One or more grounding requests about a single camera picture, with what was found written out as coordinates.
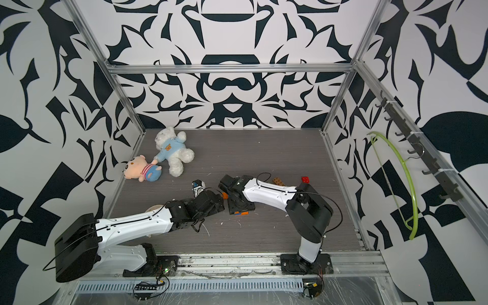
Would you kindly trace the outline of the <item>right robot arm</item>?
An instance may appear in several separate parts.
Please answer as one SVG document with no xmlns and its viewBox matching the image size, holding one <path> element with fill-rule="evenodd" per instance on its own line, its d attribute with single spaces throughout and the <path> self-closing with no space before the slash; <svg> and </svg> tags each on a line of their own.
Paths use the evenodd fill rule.
<svg viewBox="0 0 488 305">
<path fill-rule="evenodd" d="M 305 182 L 299 186 L 278 186 L 249 175 L 225 175 L 219 189 L 228 195 L 230 214 L 253 211 L 256 203 L 286 212 L 301 236 L 299 260 L 315 263 L 334 214 L 330 198 L 318 194 Z"/>
</svg>

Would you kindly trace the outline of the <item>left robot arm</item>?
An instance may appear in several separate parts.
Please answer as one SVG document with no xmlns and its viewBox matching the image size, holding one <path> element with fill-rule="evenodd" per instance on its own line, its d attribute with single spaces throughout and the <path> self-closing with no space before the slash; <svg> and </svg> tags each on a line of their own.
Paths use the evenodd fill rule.
<svg viewBox="0 0 488 305">
<path fill-rule="evenodd" d="M 55 241 L 55 279 L 71 282 L 97 268 L 141 274 L 155 264 L 156 254 L 150 245 L 128 246 L 128 241 L 187 227 L 198 232 L 206 217 L 222 211 L 222 194 L 204 190 L 196 198 L 168 201 L 154 211 L 132 216 L 96 219 L 86 213 Z"/>
</svg>

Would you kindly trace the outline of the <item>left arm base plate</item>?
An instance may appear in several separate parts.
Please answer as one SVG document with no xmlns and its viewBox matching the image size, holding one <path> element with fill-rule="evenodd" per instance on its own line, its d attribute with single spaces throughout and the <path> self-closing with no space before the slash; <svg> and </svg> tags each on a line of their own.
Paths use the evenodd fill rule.
<svg viewBox="0 0 488 305">
<path fill-rule="evenodd" d="M 178 255 L 156 255 L 155 248 L 152 244 L 143 243 L 141 246 L 146 253 L 146 263 L 135 271 L 125 269 L 123 271 L 123 277 L 158 277 L 162 274 L 168 275 L 172 271 L 177 271 L 180 258 Z"/>
</svg>

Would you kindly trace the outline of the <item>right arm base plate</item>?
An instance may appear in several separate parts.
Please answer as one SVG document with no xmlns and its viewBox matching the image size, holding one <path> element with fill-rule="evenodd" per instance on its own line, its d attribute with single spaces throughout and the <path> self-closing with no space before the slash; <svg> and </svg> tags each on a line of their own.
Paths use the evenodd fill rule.
<svg viewBox="0 0 488 305">
<path fill-rule="evenodd" d="M 281 254 L 280 265 L 288 275 L 331 275 L 334 268 L 329 254 L 319 254 L 315 262 L 310 263 L 298 254 Z"/>
</svg>

